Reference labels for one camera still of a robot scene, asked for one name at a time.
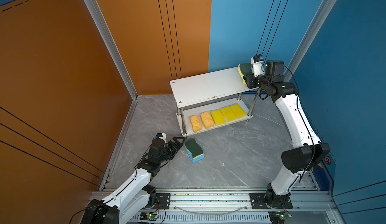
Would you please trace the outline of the green scrub sponge top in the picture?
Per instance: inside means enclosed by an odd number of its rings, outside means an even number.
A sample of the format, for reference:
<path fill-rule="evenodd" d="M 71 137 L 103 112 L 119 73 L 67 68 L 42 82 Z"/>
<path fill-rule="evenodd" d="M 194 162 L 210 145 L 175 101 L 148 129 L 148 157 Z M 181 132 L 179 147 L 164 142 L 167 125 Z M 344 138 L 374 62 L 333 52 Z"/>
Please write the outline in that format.
<path fill-rule="evenodd" d="M 251 63 L 241 63 L 238 65 L 238 71 L 242 78 L 242 83 L 246 85 L 244 76 L 253 74 Z"/>

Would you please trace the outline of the orange cellulose sponge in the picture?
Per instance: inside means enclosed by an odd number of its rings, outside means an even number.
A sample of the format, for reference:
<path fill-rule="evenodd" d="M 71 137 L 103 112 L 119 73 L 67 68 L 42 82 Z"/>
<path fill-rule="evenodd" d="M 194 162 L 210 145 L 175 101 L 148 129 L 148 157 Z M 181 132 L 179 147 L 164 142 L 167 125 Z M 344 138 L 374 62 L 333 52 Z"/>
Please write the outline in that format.
<path fill-rule="evenodd" d="M 205 129 L 210 129 L 214 127 L 214 120 L 209 112 L 204 112 L 200 114 L 201 121 Z"/>
<path fill-rule="evenodd" d="M 200 122 L 199 117 L 197 115 L 191 116 L 190 122 L 191 122 L 192 130 L 194 133 L 197 133 L 198 131 L 202 130 L 202 125 L 201 125 L 201 122 Z"/>

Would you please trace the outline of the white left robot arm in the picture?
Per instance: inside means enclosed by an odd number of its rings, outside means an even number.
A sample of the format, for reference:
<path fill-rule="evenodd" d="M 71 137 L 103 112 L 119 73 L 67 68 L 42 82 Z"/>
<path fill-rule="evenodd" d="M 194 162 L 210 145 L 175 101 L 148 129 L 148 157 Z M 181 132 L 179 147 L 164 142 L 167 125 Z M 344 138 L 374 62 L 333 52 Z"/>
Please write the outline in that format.
<path fill-rule="evenodd" d="M 126 224 L 141 209 L 160 208 L 156 188 L 151 180 L 162 166 L 171 161 L 183 147 L 186 138 L 166 140 L 165 133 L 158 133 L 145 151 L 133 174 L 115 191 L 102 200 L 92 200 L 83 213 L 82 224 Z"/>

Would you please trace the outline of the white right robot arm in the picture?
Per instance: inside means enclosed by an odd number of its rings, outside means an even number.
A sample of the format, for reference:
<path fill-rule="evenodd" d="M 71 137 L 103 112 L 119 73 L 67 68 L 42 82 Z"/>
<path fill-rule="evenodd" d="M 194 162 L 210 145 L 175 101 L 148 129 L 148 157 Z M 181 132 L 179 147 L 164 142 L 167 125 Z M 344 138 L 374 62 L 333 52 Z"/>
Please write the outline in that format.
<path fill-rule="evenodd" d="M 292 187 L 330 152 L 314 132 L 300 102 L 297 84 L 284 81 L 285 64 L 280 60 L 255 60 L 239 64 L 239 74 L 248 88 L 265 91 L 276 105 L 290 135 L 293 148 L 281 155 L 282 168 L 268 184 L 264 201 L 271 208 L 289 201 Z"/>

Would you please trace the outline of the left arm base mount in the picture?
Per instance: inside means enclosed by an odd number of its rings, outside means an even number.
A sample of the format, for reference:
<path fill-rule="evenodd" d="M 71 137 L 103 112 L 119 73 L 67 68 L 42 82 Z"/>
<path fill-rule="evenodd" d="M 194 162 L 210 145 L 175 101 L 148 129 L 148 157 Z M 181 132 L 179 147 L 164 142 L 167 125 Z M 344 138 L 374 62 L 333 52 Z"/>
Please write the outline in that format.
<path fill-rule="evenodd" d="M 146 209 L 169 209 L 170 206 L 170 193 L 151 193 L 149 195 L 148 204 L 145 206 Z"/>

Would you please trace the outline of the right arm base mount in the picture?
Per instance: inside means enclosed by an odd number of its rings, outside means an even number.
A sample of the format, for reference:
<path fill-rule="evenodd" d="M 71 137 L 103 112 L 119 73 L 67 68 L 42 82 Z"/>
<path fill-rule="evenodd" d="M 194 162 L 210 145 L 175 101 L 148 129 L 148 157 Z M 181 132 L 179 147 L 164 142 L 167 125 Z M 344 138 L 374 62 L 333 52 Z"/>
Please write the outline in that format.
<path fill-rule="evenodd" d="M 250 193 L 250 203 L 254 210 L 258 209 L 293 209 L 290 195 L 276 195 L 271 193 Z"/>

